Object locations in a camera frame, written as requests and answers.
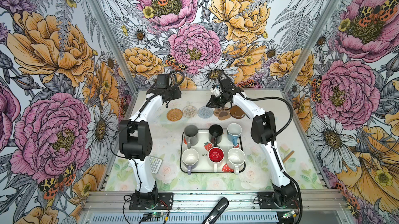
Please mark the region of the multicolour woven round coaster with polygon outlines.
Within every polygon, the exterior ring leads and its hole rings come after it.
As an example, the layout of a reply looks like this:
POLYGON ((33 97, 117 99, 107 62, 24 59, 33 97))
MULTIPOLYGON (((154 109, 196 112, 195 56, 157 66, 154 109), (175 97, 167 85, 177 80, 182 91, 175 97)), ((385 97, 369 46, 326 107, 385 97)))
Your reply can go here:
POLYGON ((197 116, 198 110, 195 106, 193 105, 187 105, 184 107, 184 109, 182 110, 183 116, 185 118, 194 118, 195 116, 197 116))

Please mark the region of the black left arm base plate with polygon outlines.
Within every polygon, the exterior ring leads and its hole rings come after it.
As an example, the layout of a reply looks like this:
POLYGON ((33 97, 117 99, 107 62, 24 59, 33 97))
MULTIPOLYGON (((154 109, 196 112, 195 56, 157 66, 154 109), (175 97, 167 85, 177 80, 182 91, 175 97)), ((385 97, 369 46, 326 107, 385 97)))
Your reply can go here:
POLYGON ((137 197, 134 193, 127 202, 129 210, 171 210, 173 200, 174 194, 171 192, 158 193, 157 197, 147 193, 141 193, 140 197, 137 197))

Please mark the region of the grey woven round coaster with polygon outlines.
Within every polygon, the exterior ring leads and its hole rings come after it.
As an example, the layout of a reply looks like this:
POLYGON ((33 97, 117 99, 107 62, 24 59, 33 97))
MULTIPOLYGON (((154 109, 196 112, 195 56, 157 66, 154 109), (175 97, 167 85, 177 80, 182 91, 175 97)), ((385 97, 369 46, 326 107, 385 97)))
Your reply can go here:
POLYGON ((202 106, 198 109, 198 116, 202 119, 208 119, 214 115, 214 110, 206 106, 202 106))

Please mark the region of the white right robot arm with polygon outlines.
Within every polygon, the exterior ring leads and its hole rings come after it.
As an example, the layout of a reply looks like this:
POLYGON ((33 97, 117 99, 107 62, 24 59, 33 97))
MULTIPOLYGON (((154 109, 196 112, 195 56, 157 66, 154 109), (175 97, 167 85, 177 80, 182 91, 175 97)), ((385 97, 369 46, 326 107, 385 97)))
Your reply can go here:
POLYGON ((301 203, 300 187, 297 181, 286 172, 276 144, 277 136, 292 122, 294 111, 291 103, 280 97, 249 98, 229 78, 221 80, 218 85, 213 85, 211 93, 207 107, 224 108, 225 104, 230 102, 240 107, 246 116, 252 120, 250 135, 253 141, 260 145, 266 154, 268 164, 272 166, 273 198, 276 206, 288 206, 293 201, 301 203), (274 113, 255 104, 256 101, 263 100, 278 100, 286 104, 289 110, 289 118, 280 130, 276 129, 274 113))

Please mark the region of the cork paw print coaster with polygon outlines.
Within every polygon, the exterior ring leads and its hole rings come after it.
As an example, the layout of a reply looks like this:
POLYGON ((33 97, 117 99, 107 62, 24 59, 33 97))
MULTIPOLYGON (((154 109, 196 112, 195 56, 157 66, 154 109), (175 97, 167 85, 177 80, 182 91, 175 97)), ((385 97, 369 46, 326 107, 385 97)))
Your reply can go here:
POLYGON ((229 108, 218 108, 214 110, 214 116, 220 121, 227 120, 231 117, 229 108))

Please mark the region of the scratched brown round wooden coaster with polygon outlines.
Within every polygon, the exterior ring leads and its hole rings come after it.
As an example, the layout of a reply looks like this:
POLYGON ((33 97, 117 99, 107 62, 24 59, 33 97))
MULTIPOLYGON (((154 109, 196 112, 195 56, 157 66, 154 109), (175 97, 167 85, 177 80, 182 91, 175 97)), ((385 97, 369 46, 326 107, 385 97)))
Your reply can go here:
POLYGON ((237 105, 230 109, 230 115, 235 119, 242 119, 246 116, 245 112, 237 105))

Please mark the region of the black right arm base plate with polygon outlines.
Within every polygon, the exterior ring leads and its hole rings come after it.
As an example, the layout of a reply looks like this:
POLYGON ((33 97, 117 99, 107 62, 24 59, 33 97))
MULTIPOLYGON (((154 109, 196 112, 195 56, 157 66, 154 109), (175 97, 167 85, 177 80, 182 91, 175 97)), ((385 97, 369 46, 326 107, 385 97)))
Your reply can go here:
POLYGON ((261 209, 297 209, 300 207, 300 198, 294 197, 287 200, 283 199, 282 197, 278 197, 275 192, 261 191, 257 192, 257 196, 254 198, 254 203, 257 203, 261 209))

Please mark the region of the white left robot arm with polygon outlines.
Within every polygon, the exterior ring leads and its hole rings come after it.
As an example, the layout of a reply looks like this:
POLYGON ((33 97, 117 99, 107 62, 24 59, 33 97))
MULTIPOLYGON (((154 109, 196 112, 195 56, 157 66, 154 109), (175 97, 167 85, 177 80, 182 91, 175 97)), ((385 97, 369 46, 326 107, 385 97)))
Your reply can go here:
POLYGON ((156 204, 159 199, 148 159, 153 146, 148 121, 163 104, 179 98, 181 91, 178 85, 150 88, 141 108, 131 118, 119 123, 119 151, 136 172, 137 186, 132 198, 138 203, 156 204))

